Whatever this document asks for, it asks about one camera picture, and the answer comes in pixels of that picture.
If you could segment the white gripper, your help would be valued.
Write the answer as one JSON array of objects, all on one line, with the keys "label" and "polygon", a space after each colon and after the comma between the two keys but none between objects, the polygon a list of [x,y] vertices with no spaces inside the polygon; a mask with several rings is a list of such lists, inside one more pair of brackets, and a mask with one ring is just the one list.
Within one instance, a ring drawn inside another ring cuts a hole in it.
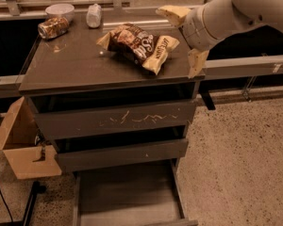
[{"label": "white gripper", "polygon": [[205,7],[194,9],[181,6],[162,6],[156,14],[164,17],[173,26],[181,26],[187,44],[194,49],[188,52],[189,78],[194,78],[203,69],[209,50],[221,40],[214,38],[205,26]]}]

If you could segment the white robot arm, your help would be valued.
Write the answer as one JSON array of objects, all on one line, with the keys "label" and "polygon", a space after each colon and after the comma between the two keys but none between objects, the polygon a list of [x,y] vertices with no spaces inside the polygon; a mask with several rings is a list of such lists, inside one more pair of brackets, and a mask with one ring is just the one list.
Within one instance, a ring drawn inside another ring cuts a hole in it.
[{"label": "white robot arm", "polygon": [[201,72],[209,50],[232,35],[263,25],[283,34],[283,0],[212,0],[197,8],[167,5],[156,14],[177,27],[191,47],[190,77]]}]

